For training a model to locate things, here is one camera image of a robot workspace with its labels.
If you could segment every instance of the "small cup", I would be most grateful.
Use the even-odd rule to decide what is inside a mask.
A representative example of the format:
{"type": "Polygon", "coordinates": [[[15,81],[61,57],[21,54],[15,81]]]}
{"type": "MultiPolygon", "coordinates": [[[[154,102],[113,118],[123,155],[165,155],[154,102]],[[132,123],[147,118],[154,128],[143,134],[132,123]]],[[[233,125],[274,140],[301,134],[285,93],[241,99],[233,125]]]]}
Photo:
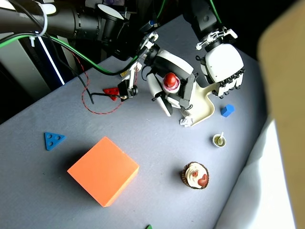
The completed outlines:
{"type": "Polygon", "coordinates": [[[222,145],[219,145],[217,141],[218,141],[218,139],[219,139],[220,136],[221,136],[220,134],[214,135],[214,137],[213,137],[213,144],[214,144],[214,146],[216,146],[216,147],[222,148],[222,147],[225,146],[225,144],[227,143],[227,141],[226,141],[225,137],[223,136],[223,137],[222,137],[222,139],[223,139],[223,144],[222,144],[222,145]]]}

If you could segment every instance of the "cupcake wrapper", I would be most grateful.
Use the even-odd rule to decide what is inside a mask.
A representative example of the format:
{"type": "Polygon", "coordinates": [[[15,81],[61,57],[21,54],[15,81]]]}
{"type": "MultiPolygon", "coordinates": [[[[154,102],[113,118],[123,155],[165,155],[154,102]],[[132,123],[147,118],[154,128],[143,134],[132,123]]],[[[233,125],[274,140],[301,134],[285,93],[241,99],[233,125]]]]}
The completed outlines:
{"type": "Polygon", "coordinates": [[[206,188],[207,187],[207,185],[209,184],[209,180],[210,180],[210,176],[209,176],[209,171],[208,171],[208,169],[203,165],[203,164],[200,164],[203,168],[205,168],[205,170],[206,170],[206,173],[207,173],[207,175],[208,175],[208,183],[206,183],[206,185],[204,186],[204,187],[201,187],[201,188],[197,188],[197,187],[191,187],[190,185],[189,185],[189,183],[187,182],[187,178],[185,177],[185,172],[186,172],[186,170],[189,168],[189,166],[190,166],[190,164],[191,163],[198,163],[198,162],[195,162],[195,161],[192,161],[192,162],[190,162],[189,164],[187,164],[186,166],[184,166],[184,168],[183,168],[183,170],[182,170],[182,172],[181,172],[181,180],[182,180],[182,182],[186,185],[186,186],[188,186],[188,187],[190,187],[190,188],[192,188],[192,189],[204,189],[204,188],[206,188]]]}

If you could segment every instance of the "light strip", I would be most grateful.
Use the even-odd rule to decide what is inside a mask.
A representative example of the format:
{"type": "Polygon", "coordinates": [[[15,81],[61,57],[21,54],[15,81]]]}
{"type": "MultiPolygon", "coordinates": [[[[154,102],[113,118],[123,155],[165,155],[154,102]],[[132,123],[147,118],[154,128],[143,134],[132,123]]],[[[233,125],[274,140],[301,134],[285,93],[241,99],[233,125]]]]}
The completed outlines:
{"type": "Polygon", "coordinates": [[[63,81],[63,79],[62,79],[62,77],[61,77],[61,74],[59,73],[59,71],[58,71],[58,69],[57,69],[57,67],[56,67],[56,65],[55,65],[55,63],[54,63],[54,61],[53,61],[53,59],[51,58],[51,55],[50,55],[49,51],[47,50],[47,47],[46,47],[46,45],[44,44],[42,38],[41,38],[41,37],[38,37],[38,39],[39,39],[39,41],[40,41],[40,43],[41,43],[41,45],[42,45],[44,51],[46,52],[46,54],[47,54],[47,56],[48,56],[48,58],[49,58],[49,60],[50,60],[50,62],[51,62],[51,64],[52,64],[52,66],[53,66],[53,68],[54,68],[56,74],[58,75],[58,78],[60,79],[62,85],[65,85],[65,82],[63,81]]]}

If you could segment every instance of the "red triangle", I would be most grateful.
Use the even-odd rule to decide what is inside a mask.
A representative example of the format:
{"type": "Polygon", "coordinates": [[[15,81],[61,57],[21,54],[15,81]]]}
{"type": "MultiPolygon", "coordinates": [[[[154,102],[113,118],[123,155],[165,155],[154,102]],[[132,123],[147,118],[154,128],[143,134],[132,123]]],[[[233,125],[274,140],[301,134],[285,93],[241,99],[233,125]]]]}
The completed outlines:
{"type": "MultiPolygon", "coordinates": [[[[106,94],[119,95],[119,89],[117,87],[114,88],[106,88],[103,89],[106,94]]],[[[116,101],[117,97],[110,97],[112,100],[116,101]]]]}

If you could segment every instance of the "cupcake frosting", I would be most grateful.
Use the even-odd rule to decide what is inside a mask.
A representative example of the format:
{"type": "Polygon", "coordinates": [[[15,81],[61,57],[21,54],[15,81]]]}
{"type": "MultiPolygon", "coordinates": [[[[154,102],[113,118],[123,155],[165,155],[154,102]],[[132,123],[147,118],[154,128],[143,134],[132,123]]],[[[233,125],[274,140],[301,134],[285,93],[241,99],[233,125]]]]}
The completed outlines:
{"type": "Polygon", "coordinates": [[[203,179],[204,180],[208,179],[206,169],[202,165],[196,162],[191,163],[189,165],[188,169],[185,172],[185,177],[187,178],[187,182],[189,183],[189,186],[196,188],[202,188],[202,186],[198,184],[199,180],[201,180],[199,183],[202,183],[203,179]]]}

